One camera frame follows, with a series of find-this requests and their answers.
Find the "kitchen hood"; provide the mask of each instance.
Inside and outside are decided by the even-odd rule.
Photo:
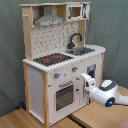
[[[52,5],[43,6],[43,16],[35,21],[35,27],[64,23],[64,19],[53,15]]]

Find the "oven handle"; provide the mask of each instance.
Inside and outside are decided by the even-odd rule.
[[[61,85],[59,85],[59,87],[66,87],[66,86],[70,85],[72,82],[73,82],[73,81],[70,80],[70,81],[67,82],[66,84],[61,84]]]

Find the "microwave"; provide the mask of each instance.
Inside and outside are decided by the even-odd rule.
[[[90,10],[89,7],[89,4],[67,5],[67,21],[88,19]]]

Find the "faucet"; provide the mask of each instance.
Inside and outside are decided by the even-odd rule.
[[[73,47],[75,47],[75,44],[73,44],[72,39],[75,35],[79,35],[80,36],[80,41],[82,41],[82,35],[80,33],[74,33],[71,38],[70,38],[70,43],[68,44],[67,48],[68,49],[72,49]]]

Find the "sink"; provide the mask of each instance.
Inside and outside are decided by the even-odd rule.
[[[73,49],[68,49],[65,51],[65,53],[77,56],[77,55],[83,55],[83,54],[87,54],[87,53],[94,52],[94,51],[95,50],[91,49],[91,48],[77,47],[77,48],[73,48]]]

